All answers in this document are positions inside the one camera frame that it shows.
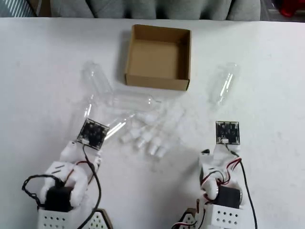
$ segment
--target open cardboard box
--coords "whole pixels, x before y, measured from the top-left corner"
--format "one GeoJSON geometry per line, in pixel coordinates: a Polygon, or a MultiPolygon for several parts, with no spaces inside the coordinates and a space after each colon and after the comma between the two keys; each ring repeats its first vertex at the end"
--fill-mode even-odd
{"type": "Polygon", "coordinates": [[[191,31],[133,25],[126,84],[186,91],[190,82],[191,31]]]}

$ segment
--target red object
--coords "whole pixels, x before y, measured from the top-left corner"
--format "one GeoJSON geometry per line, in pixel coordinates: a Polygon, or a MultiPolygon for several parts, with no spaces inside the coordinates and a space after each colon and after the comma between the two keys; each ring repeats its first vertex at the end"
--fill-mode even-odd
{"type": "Polygon", "coordinates": [[[305,7],[305,0],[283,0],[280,12],[286,17],[292,17],[301,7],[305,7]]]}

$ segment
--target clear plastic tube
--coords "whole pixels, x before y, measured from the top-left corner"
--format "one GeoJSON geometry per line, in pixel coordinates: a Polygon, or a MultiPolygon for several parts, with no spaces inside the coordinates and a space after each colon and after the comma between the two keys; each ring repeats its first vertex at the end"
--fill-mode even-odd
{"type": "Polygon", "coordinates": [[[155,109],[160,104],[160,101],[156,101],[150,94],[119,90],[113,92],[111,102],[115,108],[145,112],[155,109]]]}
{"type": "Polygon", "coordinates": [[[91,61],[86,62],[81,75],[91,91],[91,96],[103,101],[112,95],[112,88],[99,64],[91,61]]]}
{"type": "Polygon", "coordinates": [[[213,78],[213,86],[210,91],[210,103],[218,107],[227,99],[229,92],[239,73],[239,67],[235,63],[228,63],[221,67],[220,72],[213,78]]]}
{"type": "Polygon", "coordinates": [[[90,90],[90,97],[114,108],[147,112],[160,104],[160,101],[156,101],[149,94],[112,90],[101,66],[94,62],[86,62],[81,74],[90,90]]]}

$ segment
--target circuit board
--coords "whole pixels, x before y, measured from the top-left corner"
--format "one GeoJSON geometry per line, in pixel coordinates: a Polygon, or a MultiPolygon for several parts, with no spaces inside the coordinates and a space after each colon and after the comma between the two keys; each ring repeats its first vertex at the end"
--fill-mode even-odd
{"type": "Polygon", "coordinates": [[[216,144],[240,145],[239,122],[216,121],[216,144]]]}
{"type": "Polygon", "coordinates": [[[87,118],[77,137],[77,141],[100,150],[108,131],[109,127],[87,118]]]}

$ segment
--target white table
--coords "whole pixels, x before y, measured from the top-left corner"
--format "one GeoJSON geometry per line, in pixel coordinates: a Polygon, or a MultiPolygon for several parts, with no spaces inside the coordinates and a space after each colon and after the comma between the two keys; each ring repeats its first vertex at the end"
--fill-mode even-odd
{"type": "MultiPolygon", "coordinates": [[[[189,109],[183,148],[160,163],[131,145],[105,148],[102,201],[116,229],[170,228],[200,195],[198,153],[214,146],[215,120],[240,121],[241,155],[260,229],[304,228],[305,25],[278,22],[0,19],[0,225],[35,228],[35,202],[21,191],[67,143],[83,96],[80,69],[100,63],[113,88],[177,97],[189,109]],[[191,83],[185,93],[128,87],[123,69],[133,24],[192,30],[191,83]],[[208,80],[235,62],[240,77],[217,112],[208,80]]],[[[41,183],[30,187],[38,191],[41,183]]],[[[96,195],[95,185],[91,193],[96,195]]],[[[251,212],[244,228],[254,228],[251,212]]]]}

